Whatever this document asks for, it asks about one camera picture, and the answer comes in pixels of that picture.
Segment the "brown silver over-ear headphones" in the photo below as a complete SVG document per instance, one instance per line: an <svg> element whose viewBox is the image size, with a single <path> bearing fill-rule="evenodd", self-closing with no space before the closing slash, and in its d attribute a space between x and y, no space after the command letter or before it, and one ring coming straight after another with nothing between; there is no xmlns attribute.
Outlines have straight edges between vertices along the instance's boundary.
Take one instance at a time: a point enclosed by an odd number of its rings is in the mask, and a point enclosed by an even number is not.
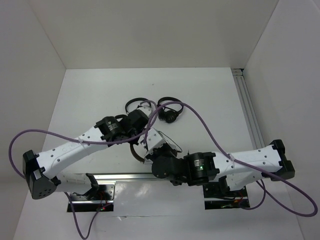
<svg viewBox="0 0 320 240"><path fill-rule="evenodd" d="M149 165L150 161L146 159L146 156L148 155L148 153L146 152L146 150L138 145L135 144L130 144L130 152L131 155L140 163L144 164L144 165Z"/></svg>

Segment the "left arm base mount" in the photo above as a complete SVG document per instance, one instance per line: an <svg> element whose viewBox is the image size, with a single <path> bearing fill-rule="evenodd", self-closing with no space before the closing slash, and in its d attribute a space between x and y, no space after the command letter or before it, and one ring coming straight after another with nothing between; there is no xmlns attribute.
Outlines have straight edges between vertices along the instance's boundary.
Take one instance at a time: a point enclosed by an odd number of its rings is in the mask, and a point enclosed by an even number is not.
<svg viewBox="0 0 320 240"><path fill-rule="evenodd" d="M112 180L98 183L91 173L84 177L84 193L72 191L68 194L76 213L86 212L113 212L116 182Z"/></svg>

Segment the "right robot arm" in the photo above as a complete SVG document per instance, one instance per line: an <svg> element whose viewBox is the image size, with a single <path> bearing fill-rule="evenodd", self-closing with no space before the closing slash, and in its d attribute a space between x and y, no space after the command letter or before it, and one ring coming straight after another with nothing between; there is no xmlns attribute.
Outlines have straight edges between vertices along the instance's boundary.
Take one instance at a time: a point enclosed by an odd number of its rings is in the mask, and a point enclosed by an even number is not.
<svg viewBox="0 0 320 240"><path fill-rule="evenodd" d="M170 181L174 186L203 186L210 182L219 183L218 190L223 196L261 180L270 178L277 181L295 176L291 161L287 160L281 140L250 151L233 152L234 160L220 152L196 152L177 157L178 152L165 143L150 151L145 161L151 163L152 174L159 179Z"/></svg>

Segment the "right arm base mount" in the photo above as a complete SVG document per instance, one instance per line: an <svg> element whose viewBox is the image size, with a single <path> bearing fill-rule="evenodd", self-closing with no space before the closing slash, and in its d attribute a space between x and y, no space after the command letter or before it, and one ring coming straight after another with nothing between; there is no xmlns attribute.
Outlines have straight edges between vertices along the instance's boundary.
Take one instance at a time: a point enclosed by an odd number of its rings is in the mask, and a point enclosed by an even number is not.
<svg viewBox="0 0 320 240"><path fill-rule="evenodd" d="M247 188L241 190L221 192L217 182L202 186L205 210L250 208Z"/></svg>

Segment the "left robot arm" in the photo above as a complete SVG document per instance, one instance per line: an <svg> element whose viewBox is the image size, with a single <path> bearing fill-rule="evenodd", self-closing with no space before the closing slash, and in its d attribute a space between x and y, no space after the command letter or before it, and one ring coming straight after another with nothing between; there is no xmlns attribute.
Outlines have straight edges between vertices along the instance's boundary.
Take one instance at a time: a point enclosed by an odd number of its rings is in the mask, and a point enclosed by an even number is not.
<svg viewBox="0 0 320 240"><path fill-rule="evenodd" d="M102 190L92 173L67 173L77 161L121 143L136 144L152 111L137 108L126 115L106 116L88 131L51 150L22 155L23 174L31 197L40 200L54 192L69 192L87 200Z"/></svg>

